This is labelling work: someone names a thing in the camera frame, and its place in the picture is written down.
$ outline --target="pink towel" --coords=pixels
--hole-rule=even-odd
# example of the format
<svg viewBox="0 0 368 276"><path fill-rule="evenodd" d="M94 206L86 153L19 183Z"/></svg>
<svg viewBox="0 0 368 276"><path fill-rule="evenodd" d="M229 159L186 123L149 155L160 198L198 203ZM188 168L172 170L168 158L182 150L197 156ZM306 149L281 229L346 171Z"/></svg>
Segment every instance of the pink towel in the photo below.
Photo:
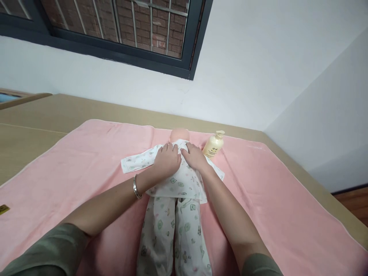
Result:
<svg viewBox="0 0 368 276"><path fill-rule="evenodd" d="M170 130L89 120L0 187L0 271L87 199L123 182L120 160L168 141ZM210 134L191 132L202 145ZM224 137L214 163L285 276L363 275L368 252L262 143ZM134 275L148 197L87 247L78 275ZM214 275L238 274L211 208L201 206Z"/></svg>

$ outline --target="lotion bottle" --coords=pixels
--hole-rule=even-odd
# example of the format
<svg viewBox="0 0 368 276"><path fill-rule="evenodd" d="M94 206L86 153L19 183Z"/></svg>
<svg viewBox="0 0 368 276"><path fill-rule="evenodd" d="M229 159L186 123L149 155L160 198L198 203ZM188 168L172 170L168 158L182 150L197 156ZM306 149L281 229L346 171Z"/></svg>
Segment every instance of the lotion bottle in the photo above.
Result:
<svg viewBox="0 0 368 276"><path fill-rule="evenodd" d="M208 158L213 158L216 153L222 148L223 146L223 135L225 134L224 131L219 130L216 131L216 134L211 136L206 145L204 146L204 149L202 150L203 154L207 156Z"/></svg>

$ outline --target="olive green sleeve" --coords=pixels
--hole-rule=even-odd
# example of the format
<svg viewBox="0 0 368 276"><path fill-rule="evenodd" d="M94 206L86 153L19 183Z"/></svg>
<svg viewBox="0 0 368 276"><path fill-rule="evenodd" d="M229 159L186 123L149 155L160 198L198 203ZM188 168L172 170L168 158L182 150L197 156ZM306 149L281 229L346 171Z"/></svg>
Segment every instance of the olive green sleeve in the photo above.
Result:
<svg viewBox="0 0 368 276"><path fill-rule="evenodd" d="M241 276L282 276L282 272L269 256L256 253L245 260Z"/></svg>
<svg viewBox="0 0 368 276"><path fill-rule="evenodd" d="M58 225L12 261L1 276L75 275L87 243L88 237L75 225Z"/></svg>

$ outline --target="window frame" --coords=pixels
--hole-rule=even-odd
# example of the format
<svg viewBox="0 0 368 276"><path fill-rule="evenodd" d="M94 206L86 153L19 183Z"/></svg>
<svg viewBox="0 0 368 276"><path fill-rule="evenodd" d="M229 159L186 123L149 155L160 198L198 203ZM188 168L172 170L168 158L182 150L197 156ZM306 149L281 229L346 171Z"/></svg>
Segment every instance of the window frame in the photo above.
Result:
<svg viewBox="0 0 368 276"><path fill-rule="evenodd" d="M212 3L205 0L200 18L202 1L191 0L181 59L54 27L41 0L23 0L32 20L1 13L0 35L193 80Z"/></svg>

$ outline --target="window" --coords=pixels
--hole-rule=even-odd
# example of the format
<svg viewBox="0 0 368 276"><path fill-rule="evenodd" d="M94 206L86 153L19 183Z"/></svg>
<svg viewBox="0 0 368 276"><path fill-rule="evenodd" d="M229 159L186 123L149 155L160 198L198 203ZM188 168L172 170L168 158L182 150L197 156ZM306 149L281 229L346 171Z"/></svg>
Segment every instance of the window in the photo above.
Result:
<svg viewBox="0 0 368 276"><path fill-rule="evenodd" d="M213 0L0 0L0 35L193 80Z"/></svg>

